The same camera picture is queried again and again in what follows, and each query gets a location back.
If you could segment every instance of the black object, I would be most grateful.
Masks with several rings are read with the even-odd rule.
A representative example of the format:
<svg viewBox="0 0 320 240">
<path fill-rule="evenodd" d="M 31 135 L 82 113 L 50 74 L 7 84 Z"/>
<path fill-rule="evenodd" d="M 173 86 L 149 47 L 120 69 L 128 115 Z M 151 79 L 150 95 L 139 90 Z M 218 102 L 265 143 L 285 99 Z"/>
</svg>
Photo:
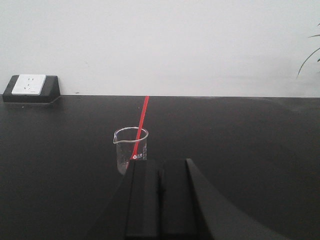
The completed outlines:
<svg viewBox="0 0 320 240">
<path fill-rule="evenodd" d="M 197 226 L 185 159 L 163 166 L 161 234 L 164 239 L 197 239 Z"/>
<path fill-rule="evenodd" d="M 86 240 L 287 240 L 235 207 L 191 159 L 129 163 Z"/>
<path fill-rule="evenodd" d="M 40 95 L 12 95 L 19 75 L 13 75 L 2 95 L 7 103 L 51 103 L 60 96 L 57 76 L 46 76 Z"/>
<path fill-rule="evenodd" d="M 130 161 L 118 191 L 85 239 L 199 239 L 186 160 L 168 160 L 162 171 L 158 190 L 155 161 Z"/>
<path fill-rule="evenodd" d="M 157 239 L 158 177 L 154 160 L 132 160 L 116 194 L 86 240 Z"/>
</svg>

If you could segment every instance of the black curved edge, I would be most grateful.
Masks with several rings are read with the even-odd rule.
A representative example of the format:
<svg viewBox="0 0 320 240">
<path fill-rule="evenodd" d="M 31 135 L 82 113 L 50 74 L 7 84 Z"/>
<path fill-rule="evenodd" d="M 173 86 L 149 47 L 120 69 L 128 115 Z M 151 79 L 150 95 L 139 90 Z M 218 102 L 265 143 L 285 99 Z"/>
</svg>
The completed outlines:
<svg viewBox="0 0 320 240">
<path fill-rule="evenodd" d="M 289 240 L 234 206 L 186 160 L 201 240 Z"/>
</svg>

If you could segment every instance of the green plant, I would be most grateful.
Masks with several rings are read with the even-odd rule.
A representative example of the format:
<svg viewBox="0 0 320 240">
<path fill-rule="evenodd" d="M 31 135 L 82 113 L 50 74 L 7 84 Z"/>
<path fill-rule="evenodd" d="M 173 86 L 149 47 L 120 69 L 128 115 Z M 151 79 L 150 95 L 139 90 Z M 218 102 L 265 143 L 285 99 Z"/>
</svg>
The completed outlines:
<svg viewBox="0 0 320 240">
<path fill-rule="evenodd" d="M 317 35 L 314 35 L 314 36 L 310 36 L 309 38 L 313 38 L 313 37 L 320 37 L 320 34 L 317 34 Z M 296 77 L 299 76 L 299 73 L 300 73 L 302 67 L 305 65 L 306 61 L 308 61 L 308 59 L 309 59 L 313 54 L 315 54 L 316 52 L 318 52 L 319 50 L 320 50 L 320 47 L 319 47 L 317 50 L 315 50 L 313 53 L 311 53 L 311 54 L 304 60 L 304 62 L 302 63 L 302 65 L 301 65 L 301 67 L 300 67 L 300 69 L 299 69 L 298 74 L 297 74 Z"/>
</svg>

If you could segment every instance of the plant leaf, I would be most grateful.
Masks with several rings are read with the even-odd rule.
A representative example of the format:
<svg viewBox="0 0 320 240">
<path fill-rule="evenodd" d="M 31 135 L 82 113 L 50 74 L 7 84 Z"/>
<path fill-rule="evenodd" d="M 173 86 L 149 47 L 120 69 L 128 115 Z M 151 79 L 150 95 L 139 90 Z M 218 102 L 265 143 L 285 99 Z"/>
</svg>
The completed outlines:
<svg viewBox="0 0 320 240">
<path fill-rule="evenodd" d="M 299 73 L 300 73 L 302 67 L 305 65 L 306 61 L 307 61 L 313 54 L 315 54 L 315 53 L 316 53 L 317 51 L 319 51 L 319 50 L 320 50 L 320 47 L 319 47 L 317 50 L 315 50 L 313 53 L 311 53 L 311 54 L 306 58 L 306 60 L 304 60 L 304 62 L 302 63 L 302 65 L 301 65 L 301 67 L 300 67 L 300 69 L 299 69 L 299 71 L 298 71 L 298 74 L 296 75 L 296 78 L 299 77 Z"/>
</svg>

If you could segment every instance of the glass beaker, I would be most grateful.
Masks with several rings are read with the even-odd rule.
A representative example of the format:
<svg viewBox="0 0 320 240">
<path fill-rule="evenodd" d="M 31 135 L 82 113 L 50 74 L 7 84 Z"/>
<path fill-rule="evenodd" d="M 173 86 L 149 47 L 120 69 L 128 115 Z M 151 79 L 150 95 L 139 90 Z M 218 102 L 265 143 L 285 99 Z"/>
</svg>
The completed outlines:
<svg viewBox="0 0 320 240">
<path fill-rule="evenodd" d="M 116 162 L 119 173 L 126 173 L 128 163 L 132 157 L 135 144 L 138 143 L 134 160 L 147 160 L 147 137 L 148 131 L 141 129 L 140 138 L 137 137 L 137 126 L 124 127 L 114 132 L 113 143 L 116 144 Z"/>
</svg>

